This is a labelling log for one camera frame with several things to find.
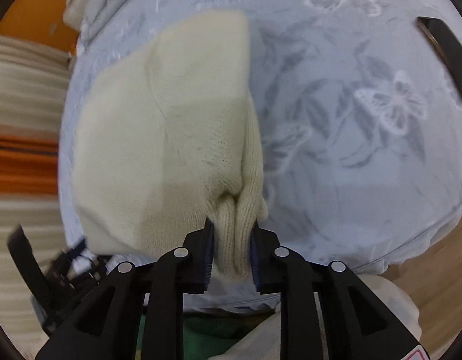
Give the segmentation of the cream knit cardigan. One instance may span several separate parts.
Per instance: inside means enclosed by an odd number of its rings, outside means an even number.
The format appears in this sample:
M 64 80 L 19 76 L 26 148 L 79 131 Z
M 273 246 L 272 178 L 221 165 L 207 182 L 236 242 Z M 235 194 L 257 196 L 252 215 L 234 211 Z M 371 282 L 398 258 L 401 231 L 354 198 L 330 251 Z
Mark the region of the cream knit cardigan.
M 246 278 L 251 229 L 267 214 L 239 10 L 205 10 L 103 70 L 74 139 L 74 208 L 94 254 L 176 248 L 205 222 L 214 262 Z

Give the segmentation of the butterfly pattern bed sheet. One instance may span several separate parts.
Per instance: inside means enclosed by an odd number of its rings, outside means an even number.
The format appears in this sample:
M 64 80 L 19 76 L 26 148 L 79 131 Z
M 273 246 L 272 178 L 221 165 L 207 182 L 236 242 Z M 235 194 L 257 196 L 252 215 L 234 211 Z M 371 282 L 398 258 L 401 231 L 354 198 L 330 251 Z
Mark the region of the butterfly pattern bed sheet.
M 59 197 L 69 244 L 74 136 L 97 75 L 178 20 L 237 8 L 251 27 L 251 91 L 264 157 L 265 227 L 306 259 L 380 274 L 426 251 L 462 215 L 462 101 L 416 24 L 450 0 L 127 0 L 78 43 L 65 101 Z

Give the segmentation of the cream and orange curtains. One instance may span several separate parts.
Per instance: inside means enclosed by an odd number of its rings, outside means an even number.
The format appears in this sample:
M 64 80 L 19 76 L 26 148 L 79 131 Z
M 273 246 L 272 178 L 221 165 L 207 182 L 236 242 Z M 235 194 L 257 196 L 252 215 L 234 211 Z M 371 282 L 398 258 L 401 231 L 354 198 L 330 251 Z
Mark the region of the cream and orange curtains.
M 0 325 L 25 359 L 46 337 L 6 242 L 21 225 L 43 264 L 65 247 L 57 154 L 70 77 L 65 52 L 0 36 Z

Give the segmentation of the dark smartphone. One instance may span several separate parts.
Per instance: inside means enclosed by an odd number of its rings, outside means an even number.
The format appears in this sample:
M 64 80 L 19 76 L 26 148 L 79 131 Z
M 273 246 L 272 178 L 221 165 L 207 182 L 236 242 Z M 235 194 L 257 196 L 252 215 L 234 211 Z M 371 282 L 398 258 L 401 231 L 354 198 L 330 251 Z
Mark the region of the dark smartphone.
M 417 26 L 445 64 L 462 101 L 462 44 L 438 18 L 418 16 Z

